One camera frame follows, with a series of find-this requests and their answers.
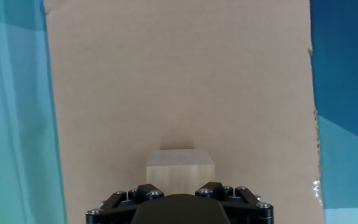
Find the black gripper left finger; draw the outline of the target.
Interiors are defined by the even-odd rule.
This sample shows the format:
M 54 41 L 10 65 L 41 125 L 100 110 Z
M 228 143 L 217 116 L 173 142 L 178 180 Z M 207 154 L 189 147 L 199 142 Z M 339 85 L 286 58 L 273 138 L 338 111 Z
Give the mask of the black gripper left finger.
M 139 185 L 127 192 L 114 192 L 99 208 L 85 213 L 85 221 L 90 224 L 130 222 L 137 209 L 145 202 L 162 198 L 164 193 L 152 184 Z

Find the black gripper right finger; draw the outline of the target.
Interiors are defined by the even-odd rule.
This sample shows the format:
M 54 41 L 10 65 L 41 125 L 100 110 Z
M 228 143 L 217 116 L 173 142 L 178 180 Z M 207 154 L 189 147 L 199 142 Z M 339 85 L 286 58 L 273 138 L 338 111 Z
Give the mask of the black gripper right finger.
M 219 205 L 219 214 L 229 223 L 274 224 L 273 205 L 263 202 L 247 187 L 233 188 L 220 182 L 208 182 L 195 191 Z

